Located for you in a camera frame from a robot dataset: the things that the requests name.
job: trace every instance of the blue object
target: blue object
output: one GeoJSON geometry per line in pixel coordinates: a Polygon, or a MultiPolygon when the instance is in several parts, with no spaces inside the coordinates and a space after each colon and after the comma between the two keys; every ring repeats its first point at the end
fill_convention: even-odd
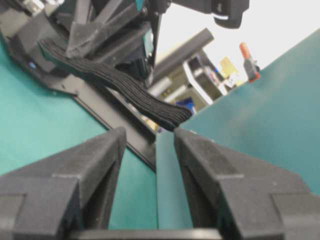
{"type": "Polygon", "coordinates": [[[195,103],[194,103],[192,97],[188,97],[182,101],[178,101],[176,104],[179,106],[184,106],[184,107],[188,108],[193,114],[196,112],[195,103]]]}
{"type": "MultiPolygon", "coordinates": [[[[182,128],[293,171],[320,194],[320,30],[182,128]]],[[[157,137],[161,229],[190,228],[191,217],[173,134],[157,137]]]]}

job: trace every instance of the black metal bracket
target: black metal bracket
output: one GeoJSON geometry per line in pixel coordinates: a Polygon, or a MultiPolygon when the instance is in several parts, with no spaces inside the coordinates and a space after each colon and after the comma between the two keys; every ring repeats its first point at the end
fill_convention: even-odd
{"type": "Polygon", "coordinates": [[[155,171],[156,134],[128,104],[113,91],[90,85],[56,68],[53,63],[43,58],[37,39],[41,36],[57,34],[45,11],[36,17],[28,17],[23,12],[8,8],[5,14],[0,14],[0,20],[2,42],[16,63],[41,85],[54,91],[70,94],[107,129],[125,127],[128,147],[155,171]],[[20,19],[22,22],[10,28],[11,25],[8,22],[14,19],[20,19]]]}

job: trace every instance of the yellow object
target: yellow object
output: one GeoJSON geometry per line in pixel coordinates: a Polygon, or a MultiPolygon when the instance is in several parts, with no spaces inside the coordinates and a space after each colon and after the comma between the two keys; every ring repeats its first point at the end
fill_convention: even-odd
{"type": "Polygon", "coordinates": [[[236,69],[235,65],[230,61],[228,57],[225,57],[220,62],[222,66],[222,71],[225,78],[229,78],[232,74],[238,74],[239,71],[236,69]]]}

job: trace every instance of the black elastic band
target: black elastic band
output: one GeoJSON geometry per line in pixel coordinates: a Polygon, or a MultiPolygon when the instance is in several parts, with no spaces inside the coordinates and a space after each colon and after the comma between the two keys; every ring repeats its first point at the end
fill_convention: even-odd
{"type": "Polygon", "coordinates": [[[86,58],[68,58],[65,50],[51,39],[40,40],[39,45],[47,60],[87,82],[96,82],[118,91],[140,113],[169,131],[173,131],[192,116],[186,107],[172,105],[153,97],[131,76],[107,64],[86,58]]]}

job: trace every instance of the teal surface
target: teal surface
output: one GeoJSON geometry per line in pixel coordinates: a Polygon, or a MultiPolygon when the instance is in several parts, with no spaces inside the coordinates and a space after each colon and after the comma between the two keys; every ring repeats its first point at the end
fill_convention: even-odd
{"type": "MultiPolygon", "coordinates": [[[[106,131],[72,98],[38,85],[10,61],[2,47],[0,72],[0,175],[106,131]]],[[[127,149],[110,228],[157,226],[156,176],[127,149]]]]}
{"type": "Polygon", "coordinates": [[[136,2],[136,8],[138,9],[138,11],[140,11],[144,6],[145,0],[135,0],[135,2],[136,2]]]}
{"type": "MultiPolygon", "coordinates": [[[[182,127],[291,170],[320,194],[319,43],[320,30],[266,67],[260,80],[234,90],[182,127]]],[[[172,134],[161,135],[157,147],[170,141],[172,134]]],[[[157,151],[160,228],[190,227],[177,164],[173,151],[157,151]]]]}

